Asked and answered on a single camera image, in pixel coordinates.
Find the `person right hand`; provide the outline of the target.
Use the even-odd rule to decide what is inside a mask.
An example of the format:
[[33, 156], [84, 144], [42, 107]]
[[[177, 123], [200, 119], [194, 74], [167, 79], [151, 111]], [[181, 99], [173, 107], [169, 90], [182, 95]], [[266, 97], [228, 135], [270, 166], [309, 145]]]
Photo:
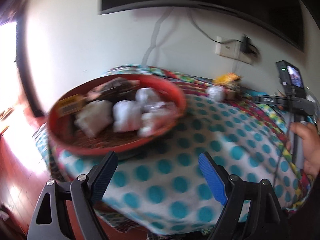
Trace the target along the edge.
[[316, 178], [319, 174], [319, 134], [317, 128], [306, 121], [294, 122], [290, 125], [293, 141], [287, 148], [293, 148], [292, 163], [296, 168], [304, 170], [307, 175]]

